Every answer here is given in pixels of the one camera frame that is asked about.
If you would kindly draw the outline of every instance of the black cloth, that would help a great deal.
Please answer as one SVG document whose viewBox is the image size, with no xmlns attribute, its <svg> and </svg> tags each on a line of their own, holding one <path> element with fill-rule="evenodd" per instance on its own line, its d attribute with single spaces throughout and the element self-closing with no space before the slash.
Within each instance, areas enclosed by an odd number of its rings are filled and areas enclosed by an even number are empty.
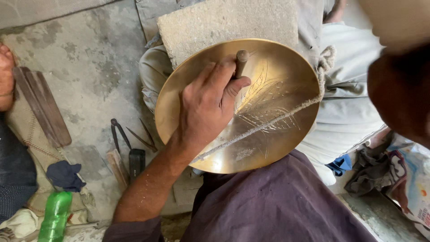
<svg viewBox="0 0 430 242">
<path fill-rule="evenodd" d="M 67 161 L 59 161 L 48 166 L 46 176 L 55 186 L 62 187 L 66 192 L 80 192 L 86 185 L 77 175 L 81 167 L 81 164 L 71 165 Z"/>
<path fill-rule="evenodd" d="M 0 223 L 12 217 L 37 191 L 36 166 L 0 114 Z"/>
<path fill-rule="evenodd" d="M 162 241 L 160 218 L 117 223 L 103 242 Z M 181 241 L 376 241 L 293 150 L 279 161 L 235 174 L 204 174 Z"/>
</svg>

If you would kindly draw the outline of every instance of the stitched seam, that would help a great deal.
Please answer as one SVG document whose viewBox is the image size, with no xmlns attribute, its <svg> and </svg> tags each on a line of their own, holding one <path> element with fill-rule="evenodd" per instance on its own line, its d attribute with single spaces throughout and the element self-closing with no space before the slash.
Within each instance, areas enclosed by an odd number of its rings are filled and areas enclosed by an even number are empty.
<svg viewBox="0 0 430 242">
<path fill-rule="evenodd" d="M 29 130 L 28 136 L 27 136 L 27 140 L 29 143 L 33 140 L 35 127 L 36 127 L 36 117 L 34 115 L 32 115 L 31 123 L 30 123 L 30 130 Z"/>
<path fill-rule="evenodd" d="M 51 152 L 48 152 L 48 151 L 46 151 L 46 150 L 44 150 L 44 149 L 42 149 L 42 148 L 40 148 L 40 147 L 38 147 L 38 146 L 36 146 L 36 145 L 34 145 L 34 144 L 32 144 L 32 143 L 28 142 L 28 141 L 26 141 L 26 140 L 23 140 L 23 143 L 24 143 L 26 146 L 31 147 L 31 148 L 33 148 L 33 149 L 35 149 L 35 150 L 37 150 L 37 151 L 41 152 L 41 153 L 42 153 L 42 154 L 44 154 L 44 155 L 47 155 L 47 156 L 49 156 L 49 157 L 51 157 L 51 158 L 54 158 L 54 159 L 60 160 L 60 158 L 59 158 L 58 156 L 56 156 L 56 155 L 52 154 Z"/>
</svg>

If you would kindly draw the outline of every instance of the brass plate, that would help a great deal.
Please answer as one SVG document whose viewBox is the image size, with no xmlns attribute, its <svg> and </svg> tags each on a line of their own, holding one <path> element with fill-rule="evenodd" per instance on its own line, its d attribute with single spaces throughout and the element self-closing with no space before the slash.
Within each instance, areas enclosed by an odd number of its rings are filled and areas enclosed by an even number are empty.
<svg viewBox="0 0 430 242">
<path fill-rule="evenodd" d="M 240 39 L 218 43 L 194 54 L 170 75 L 158 96 L 155 124 L 166 144 L 178 126 L 178 93 L 208 62 L 216 62 L 238 50 L 250 58 L 243 71 L 252 84 L 236 99 L 235 116 L 203 151 L 221 145 L 237 135 L 291 111 L 319 94 L 318 80 L 311 65 L 297 52 L 280 43 L 262 39 Z M 313 104 L 276 124 L 258 131 L 190 166 L 213 173 L 234 173 L 260 168 L 278 161 L 306 136 L 318 112 Z"/>
</svg>

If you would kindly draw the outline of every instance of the hand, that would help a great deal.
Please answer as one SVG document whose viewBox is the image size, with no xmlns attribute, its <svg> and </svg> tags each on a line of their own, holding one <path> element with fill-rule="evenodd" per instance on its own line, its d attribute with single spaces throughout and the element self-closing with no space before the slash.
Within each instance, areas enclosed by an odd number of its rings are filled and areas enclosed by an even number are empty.
<svg viewBox="0 0 430 242">
<path fill-rule="evenodd" d="M 13 105 L 15 82 L 12 68 L 15 66 L 13 54 L 6 45 L 0 43 L 0 112 L 9 110 Z"/>
<path fill-rule="evenodd" d="M 368 92 L 382 120 L 430 148 L 430 45 L 403 56 L 384 53 L 369 67 Z"/>
<path fill-rule="evenodd" d="M 236 57 L 229 55 L 209 63 L 179 94 L 179 126 L 173 134 L 192 156 L 198 155 L 227 126 L 234 115 L 239 91 L 251 84 L 248 77 L 231 80 Z"/>
</svg>

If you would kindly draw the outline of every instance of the toes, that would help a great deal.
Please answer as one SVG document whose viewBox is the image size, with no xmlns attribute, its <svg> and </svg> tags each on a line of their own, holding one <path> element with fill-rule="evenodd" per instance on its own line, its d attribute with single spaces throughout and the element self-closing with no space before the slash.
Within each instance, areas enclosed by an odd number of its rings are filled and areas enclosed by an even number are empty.
<svg viewBox="0 0 430 242">
<path fill-rule="evenodd" d="M 6 54 L 4 54 L 4 55 L 9 59 L 13 59 L 13 54 L 11 51 L 6 52 Z"/>
<path fill-rule="evenodd" d="M 10 51 L 10 50 L 9 50 L 9 48 L 6 45 L 0 46 L 0 52 L 2 54 L 6 54 L 8 51 Z"/>
</svg>

